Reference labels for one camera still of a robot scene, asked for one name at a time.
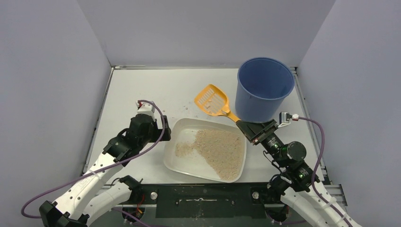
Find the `yellow litter scoop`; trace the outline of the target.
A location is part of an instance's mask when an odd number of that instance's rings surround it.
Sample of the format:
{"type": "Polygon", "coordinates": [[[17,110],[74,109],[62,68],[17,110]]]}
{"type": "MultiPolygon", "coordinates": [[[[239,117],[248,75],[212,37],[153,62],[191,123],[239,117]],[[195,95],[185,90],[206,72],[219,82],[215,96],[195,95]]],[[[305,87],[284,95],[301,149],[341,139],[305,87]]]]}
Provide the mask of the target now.
{"type": "Polygon", "coordinates": [[[194,103],[210,116],[224,116],[238,122],[240,119],[230,110],[227,95],[213,84],[207,85],[195,98],[194,103]]]}

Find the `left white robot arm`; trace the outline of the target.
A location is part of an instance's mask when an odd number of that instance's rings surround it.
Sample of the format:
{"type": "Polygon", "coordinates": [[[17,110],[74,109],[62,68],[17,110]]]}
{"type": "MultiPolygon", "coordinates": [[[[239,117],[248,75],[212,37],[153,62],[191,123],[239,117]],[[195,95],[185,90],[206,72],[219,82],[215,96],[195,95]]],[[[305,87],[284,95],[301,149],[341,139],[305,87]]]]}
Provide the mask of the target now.
{"type": "Polygon", "coordinates": [[[129,128],[123,129],[109,140],[103,152],[87,171],[88,177],[73,184],[55,201],[45,201],[39,208],[40,217],[46,227],[88,227],[112,207],[129,200],[142,200],[141,183],[127,175],[105,192],[99,190],[116,173],[128,164],[128,159],[139,154],[148,144],[169,141],[171,129],[167,116],[159,129],[157,121],[150,115],[137,114],[131,119],[129,128]]]}

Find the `white litter box tray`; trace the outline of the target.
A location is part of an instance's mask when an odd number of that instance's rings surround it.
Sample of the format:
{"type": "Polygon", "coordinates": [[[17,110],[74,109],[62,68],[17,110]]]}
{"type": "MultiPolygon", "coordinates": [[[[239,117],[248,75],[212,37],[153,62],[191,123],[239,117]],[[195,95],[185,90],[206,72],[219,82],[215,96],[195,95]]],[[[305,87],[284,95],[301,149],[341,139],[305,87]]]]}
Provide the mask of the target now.
{"type": "Polygon", "coordinates": [[[171,132],[171,140],[166,143],[164,149],[165,166],[172,171],[206,180],[223,183],[235,182],[220,180],[216,172],[197,153],[184,158],[180,158],[175,155],[175,146],[178,142],[193,142],[196,131],[204,129],[229,131],[237,133],[239,136],[243,136],[244,162],[240,172],[241,176],[246,159],[246,138],[241,131],[233,126],[192,118],[182,118],[174,125],[171,132]]]}

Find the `blue plastic bucket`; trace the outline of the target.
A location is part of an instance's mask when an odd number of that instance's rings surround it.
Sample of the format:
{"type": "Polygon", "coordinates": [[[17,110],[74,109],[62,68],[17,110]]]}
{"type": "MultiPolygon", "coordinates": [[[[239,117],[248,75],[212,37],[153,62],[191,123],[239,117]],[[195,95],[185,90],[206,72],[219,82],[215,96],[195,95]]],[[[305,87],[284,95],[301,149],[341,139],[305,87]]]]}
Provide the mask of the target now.
{"type": "Polygon", "coordinates": [[[282,62],[267,57],[249,59],[237,72],[235,112],[243,121],[267,122],[294,86],[293,73],[282,62]]]}

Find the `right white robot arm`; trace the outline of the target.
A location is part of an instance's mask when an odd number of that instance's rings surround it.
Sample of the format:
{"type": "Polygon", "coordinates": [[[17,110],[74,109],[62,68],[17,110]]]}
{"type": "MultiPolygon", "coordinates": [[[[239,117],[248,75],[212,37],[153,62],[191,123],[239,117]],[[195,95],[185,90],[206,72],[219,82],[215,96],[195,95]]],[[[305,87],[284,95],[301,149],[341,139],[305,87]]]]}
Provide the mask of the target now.
{"type": "Polygon", "coordinates": [[[272,157],[271,164],[280,174],[268,183],[272,199],[279,199],[301,215],[310,225],[317,227],[357,227],[359,224],[330,195],[316,172],[324,151],[324,140],[314,168],[306,162],[306,148],[293,141],[284,144],[275,130],[289,121],[303,120],[295,114],[277,124],[275,120],[255,123],[242,120],[236,126],[254,145],[261,144],[264,152],[272,157]]]}

